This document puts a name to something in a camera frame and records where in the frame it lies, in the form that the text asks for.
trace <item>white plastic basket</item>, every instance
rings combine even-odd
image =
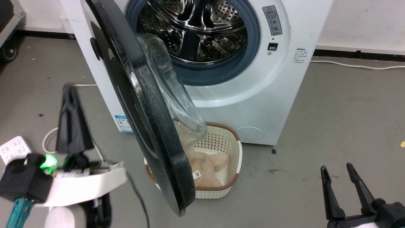
[[[207,127],[207,135],[194,146],[195,150],[209,155],[227,153],[229,155],[229,163],[222,170],[215,173],[224,186],[196,187],[196,199],[218,199],[224,197],[238,179],[242,165],[242,144],[236,132],[227,126],[215,123],[207,123]],[[149,179],[160,189],[149,169],[146,159],[145,172]]]

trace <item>washing machine door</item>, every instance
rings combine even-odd
[[[90,11],[85,15],[92,13],[96,19],[90,23],[94,38],[89,42],[106,66],[157,184],[172,210],[182,216],[195,199],[185,151],[204,138],[207,126],[164,43],[151,34],[134,34],[113,0],[85,1]]]

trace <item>washing machine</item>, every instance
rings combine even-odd
[[[163,40],[205,121],[231,127],[242,142],[276,145],[333,0],[115,2],[135,34]],[[91,25],[80,20],[86,12],[73,5],[64,4],[66,15],[113,121],[132,132],[89,42]]]
[[[178,216],[196,195],[185,151],[206,136],[206,122],[230,126],[243,142],[276,144],[331,5],[61,3],[112,117],[133,132]]]

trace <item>stainless steel drum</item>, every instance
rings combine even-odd
[[[184,62],[219,62],[247,43],[242,18],[222,0],[150,0],[140,18],[144,30],[161,38],[169,54]]]

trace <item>caster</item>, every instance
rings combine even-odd
[[[14,40],[7,40],[0,47],[0,61],[11,62],[17,57],[17,44]]]

